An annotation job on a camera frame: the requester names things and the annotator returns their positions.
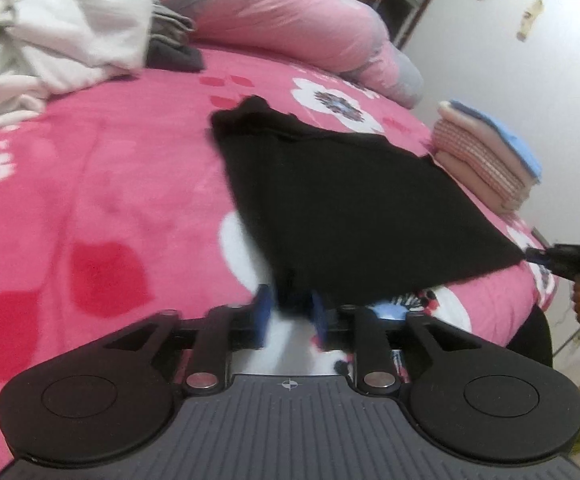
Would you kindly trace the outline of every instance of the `pillow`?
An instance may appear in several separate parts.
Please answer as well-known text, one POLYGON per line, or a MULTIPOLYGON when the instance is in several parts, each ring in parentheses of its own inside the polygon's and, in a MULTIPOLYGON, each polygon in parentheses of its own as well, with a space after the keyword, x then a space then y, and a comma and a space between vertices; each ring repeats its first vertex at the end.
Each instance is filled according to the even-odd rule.
POLYGON ((257 47, 359 82, 406 108, 421 98, 419 71, 356 0, 161 0, 196 20, 195 40, 257 47))

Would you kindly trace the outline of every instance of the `black garment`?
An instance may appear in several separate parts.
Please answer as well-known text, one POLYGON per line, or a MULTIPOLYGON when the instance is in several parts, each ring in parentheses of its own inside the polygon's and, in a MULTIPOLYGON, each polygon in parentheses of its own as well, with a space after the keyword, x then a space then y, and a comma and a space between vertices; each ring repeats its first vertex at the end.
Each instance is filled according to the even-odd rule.
POLYGON ((534 305, 526 321, 507 346, 518 354, 552 368, 552 337, 542 310, 534 305))
POLYGON ((185 44, 175 47, 159 38, 150 38, 145 66, 172 72, 201 72, 205 68, 198 48, 185 44))
POLYGON ((212 116, 237 208, 283 303, 370 304, 519 263, 520 249, 430 158, 251 97, 212 116))

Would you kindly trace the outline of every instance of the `stack of folded towels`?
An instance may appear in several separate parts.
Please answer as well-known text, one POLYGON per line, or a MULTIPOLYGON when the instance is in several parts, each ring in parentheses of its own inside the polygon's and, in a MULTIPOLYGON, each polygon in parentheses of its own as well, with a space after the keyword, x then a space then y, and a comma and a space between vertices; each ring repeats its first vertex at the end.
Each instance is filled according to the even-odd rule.
POLYGON ((500 121, 459 101, 439 103, 435 158, 498 215, 515 212, 541 181, 541 164, 500 121))

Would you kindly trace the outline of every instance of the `pink bedsheet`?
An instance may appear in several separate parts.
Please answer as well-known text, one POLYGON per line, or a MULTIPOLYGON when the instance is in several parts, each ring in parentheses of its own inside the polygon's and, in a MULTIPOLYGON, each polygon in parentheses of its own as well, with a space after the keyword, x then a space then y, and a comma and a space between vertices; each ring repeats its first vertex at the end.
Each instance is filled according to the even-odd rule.
MULTIPOLYGON (((199 317, 247 301, 265 279, 207 135, 214 110, 258 94, 323 128, 385 134, 417 155, 431 145, 420 121, 374 92, 288 62, 203 54, 200 75, 148 70, 0 131, 0 389, 155 311, 199 317)), ((518 243, 535 243, 523 224, 480 207, 518 243)), ((439 287, 436 315, 505 344, 548 301, 550 280, 521 263, 439 287)), ((0 469, 9 460, 0 434, 0 469)))

